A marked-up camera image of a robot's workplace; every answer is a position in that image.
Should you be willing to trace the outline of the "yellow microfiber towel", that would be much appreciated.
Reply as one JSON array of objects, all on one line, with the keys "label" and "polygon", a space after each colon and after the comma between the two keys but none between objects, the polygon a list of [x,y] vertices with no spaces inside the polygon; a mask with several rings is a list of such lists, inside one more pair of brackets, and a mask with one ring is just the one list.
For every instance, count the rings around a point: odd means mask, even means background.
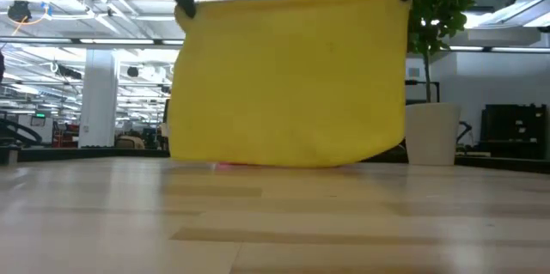
[{"label": "yellow microfiber towel", "polygon": [[409,3],[225,0],[174,16],[175,160],[335,167],[402,141]]}]

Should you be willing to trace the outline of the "green leafy plant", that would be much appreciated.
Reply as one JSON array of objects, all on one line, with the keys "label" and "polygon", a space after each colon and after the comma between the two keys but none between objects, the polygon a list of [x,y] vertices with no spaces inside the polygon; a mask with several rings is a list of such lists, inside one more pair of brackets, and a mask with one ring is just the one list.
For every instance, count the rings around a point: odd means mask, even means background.
[{"label": "green leafy plant", "polygon": [[445,42],[465,30],[468,18],[465,12],[475,5],[476,0],[408,0],[407,51],[419,55],[423,60],[425,73],[425,97],[431,99],[431,57],[440,51],[448,51]]}]

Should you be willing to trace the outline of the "white building column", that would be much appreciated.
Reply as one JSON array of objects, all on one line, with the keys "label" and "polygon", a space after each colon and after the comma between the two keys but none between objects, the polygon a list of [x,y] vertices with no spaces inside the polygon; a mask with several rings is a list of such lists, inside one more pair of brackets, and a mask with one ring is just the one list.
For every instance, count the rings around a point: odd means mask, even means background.
[{"label": "white building column", "polygon": [[113,50],[88,49],[82,88],[79,148],[114,145],[119,61]]}]

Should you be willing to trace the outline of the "black ceiling-mounted device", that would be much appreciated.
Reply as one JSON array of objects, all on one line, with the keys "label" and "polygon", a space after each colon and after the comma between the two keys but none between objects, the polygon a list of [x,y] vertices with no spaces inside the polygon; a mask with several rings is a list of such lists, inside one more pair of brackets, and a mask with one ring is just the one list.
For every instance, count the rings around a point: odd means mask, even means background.
[{"label": "black ceiling-mounted device", "polygon": [[14,1],[8,8],[8,18],[15,22],[28,22],[32,19],[28,1]]}]

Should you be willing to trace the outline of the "black equipment rack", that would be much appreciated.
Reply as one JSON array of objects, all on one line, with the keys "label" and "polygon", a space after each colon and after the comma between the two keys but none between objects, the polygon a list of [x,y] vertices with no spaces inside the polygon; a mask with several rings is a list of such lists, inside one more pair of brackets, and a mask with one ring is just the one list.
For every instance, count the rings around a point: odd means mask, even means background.
[{"label": "black equipment rack", "polygon": [[542,160],[547,150],[546,105],[486,105],[478,149],[491,157]]}]

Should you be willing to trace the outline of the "red tool cabinet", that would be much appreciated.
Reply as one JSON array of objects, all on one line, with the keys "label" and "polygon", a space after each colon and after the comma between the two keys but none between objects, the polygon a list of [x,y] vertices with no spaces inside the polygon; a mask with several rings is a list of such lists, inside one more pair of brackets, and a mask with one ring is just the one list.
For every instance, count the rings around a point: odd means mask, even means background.
[{"label": "red tool cabinet", "polygon": [[77,148],[79,140],[79,125],[53,123],[52,147]]}]

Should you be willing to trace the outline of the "black curved bar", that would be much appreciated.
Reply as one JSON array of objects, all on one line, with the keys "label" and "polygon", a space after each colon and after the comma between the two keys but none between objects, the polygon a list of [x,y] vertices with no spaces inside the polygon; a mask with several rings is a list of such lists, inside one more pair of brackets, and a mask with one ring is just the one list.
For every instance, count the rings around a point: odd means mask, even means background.
[{"label": "black curved bar", "polygon": [[42,144],[42,137],[24,125],[0,118],[0,147],[31,147]]}]

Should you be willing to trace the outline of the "black metal stand frame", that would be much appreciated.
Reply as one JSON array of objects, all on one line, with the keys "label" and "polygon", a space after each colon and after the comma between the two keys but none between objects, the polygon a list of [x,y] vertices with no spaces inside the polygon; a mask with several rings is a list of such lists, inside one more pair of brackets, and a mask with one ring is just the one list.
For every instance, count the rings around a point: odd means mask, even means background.
[{"label": "black metal stand frame", "polygon": [[[427,85],[428,83],[426,81],[418,81],[418,80],[405,80],[405,86],[417,86],[417,85]],[[435,102],[439,103],[441,101],[441,89],[440,89],[440,82],[430,82],[430,86],[435,87],[435,93],[436,93],[436,99]]]}]

